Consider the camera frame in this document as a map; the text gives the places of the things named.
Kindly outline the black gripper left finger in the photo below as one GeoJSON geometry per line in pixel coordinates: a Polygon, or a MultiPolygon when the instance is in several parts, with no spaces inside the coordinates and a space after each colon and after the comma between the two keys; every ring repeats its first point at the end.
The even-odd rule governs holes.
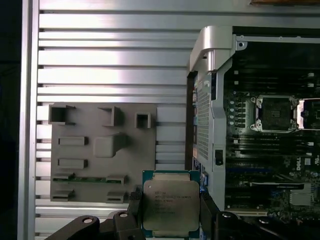
{"type": "Polygon", "coordinates": [[[143,193],[134,191],[129,196],[127,210],[114,212],[100,222],[92,215],[83,215],[51,235],[52,240],[144,240],[142,230],[143,193]]]}

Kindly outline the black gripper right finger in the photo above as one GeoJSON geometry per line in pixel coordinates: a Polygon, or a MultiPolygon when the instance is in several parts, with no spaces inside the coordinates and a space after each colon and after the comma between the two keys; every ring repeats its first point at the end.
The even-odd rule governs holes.
{"type": "Polygon", "coordinates": [[[268,216],[244,219],[220,211],[207,192],[200,193],[200,225],[208,240],[318,240],[320,221],[283,222],[268,216]]]}

